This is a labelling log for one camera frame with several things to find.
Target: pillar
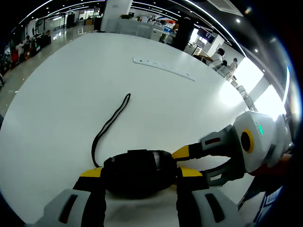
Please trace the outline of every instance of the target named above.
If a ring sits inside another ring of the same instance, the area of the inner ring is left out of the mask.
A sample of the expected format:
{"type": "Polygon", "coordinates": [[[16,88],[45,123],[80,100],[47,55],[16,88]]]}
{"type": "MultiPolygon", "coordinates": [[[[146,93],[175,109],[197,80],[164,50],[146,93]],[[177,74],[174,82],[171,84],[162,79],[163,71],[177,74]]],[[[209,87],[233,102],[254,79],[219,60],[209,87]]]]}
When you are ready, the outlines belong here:
{"type": "Polygon", "coordinates": [[[109,19],[119,19],[121,14],[128,14],[133,0],[107,0],[102,18],[101,31],[106,32],[109,19]]]}

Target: white tabletop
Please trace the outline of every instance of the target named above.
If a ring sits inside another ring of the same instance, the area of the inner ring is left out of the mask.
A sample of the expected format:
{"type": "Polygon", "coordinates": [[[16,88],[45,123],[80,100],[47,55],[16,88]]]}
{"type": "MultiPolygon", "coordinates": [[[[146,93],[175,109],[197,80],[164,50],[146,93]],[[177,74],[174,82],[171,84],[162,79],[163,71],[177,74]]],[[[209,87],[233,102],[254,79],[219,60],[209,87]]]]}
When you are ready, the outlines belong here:
{"type": "MultiPolygon", "coordinates": [[[[117,34],[87,34],[70,42],[24,83],[0,132],[1,191],[25,222],[37,221],[50,200],[94,168],[92,141],[127,93],[132,94],[128,107],[97,147],[99,164],[130,149],[172,153],[247,110],[219,74],[168,45],[117,34]],[[196,81],[135,64],[133,57],[163,62],[196,81]]],[[[182,164],[203,170],[225,160],[206,157],[182,164]]],[[[250,182],[246,176],[221,190],[237,202],[250,182]]],[[[174,186],[132,202],[108,194],[106,226],[178,226],[176,199],[174,186]]]]}

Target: computer monitor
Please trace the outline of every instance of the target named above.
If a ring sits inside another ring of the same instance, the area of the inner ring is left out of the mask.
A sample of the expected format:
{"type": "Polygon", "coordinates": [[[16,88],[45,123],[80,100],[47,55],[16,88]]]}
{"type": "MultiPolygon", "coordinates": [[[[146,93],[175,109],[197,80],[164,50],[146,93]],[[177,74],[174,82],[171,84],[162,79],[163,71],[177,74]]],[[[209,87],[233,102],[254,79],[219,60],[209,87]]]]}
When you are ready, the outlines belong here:
{"type": "Polygon", "coordinates": [[[198,31],[198,36],[206,39],[210,44],[214,41],[214,36],[203,28],[198,31]]]}

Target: yellow ring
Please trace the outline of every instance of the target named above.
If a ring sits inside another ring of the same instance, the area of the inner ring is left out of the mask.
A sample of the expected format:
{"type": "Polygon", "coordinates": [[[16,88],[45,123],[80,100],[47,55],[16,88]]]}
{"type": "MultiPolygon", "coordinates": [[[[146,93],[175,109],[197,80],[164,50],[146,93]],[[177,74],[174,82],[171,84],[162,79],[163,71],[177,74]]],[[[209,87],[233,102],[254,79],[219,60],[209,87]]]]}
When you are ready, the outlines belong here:
{"type": "Polygon", "coordinates": [[[248,129],[244,129],[243,132],[246,132],[248,134],[248,137],[250,138],[250,149],[248,151],[245,150],[245,152],[252,153],[254,149],[254,138],[252,137],[252,134],[248,129]]]}

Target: chair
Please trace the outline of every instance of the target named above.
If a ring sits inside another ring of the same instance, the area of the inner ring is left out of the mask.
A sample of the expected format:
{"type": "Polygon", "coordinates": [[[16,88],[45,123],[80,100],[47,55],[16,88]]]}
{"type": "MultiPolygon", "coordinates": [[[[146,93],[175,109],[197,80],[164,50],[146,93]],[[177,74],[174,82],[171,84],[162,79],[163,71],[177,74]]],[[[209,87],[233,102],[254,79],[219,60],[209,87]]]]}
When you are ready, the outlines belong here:
{"type": "Polygon", "coordinates": [[[217,66],[219,66],[221,64],[222,64],[222,61],[220,59],[218,59],[218,60],[215,60],[215,61],[209,63],[208,66],[211,67],[211,68],[214,68],[214,67],[217,67],[217,66]]]}
{"type": "Polygon", "coordinates": [[[226,68],[226,66],[222,66],[220,67],[217,72],[223,77],[226,78],[227,76],[229,76],[231,74],[231,72],[229,71],[228,68],[226,68]]]}

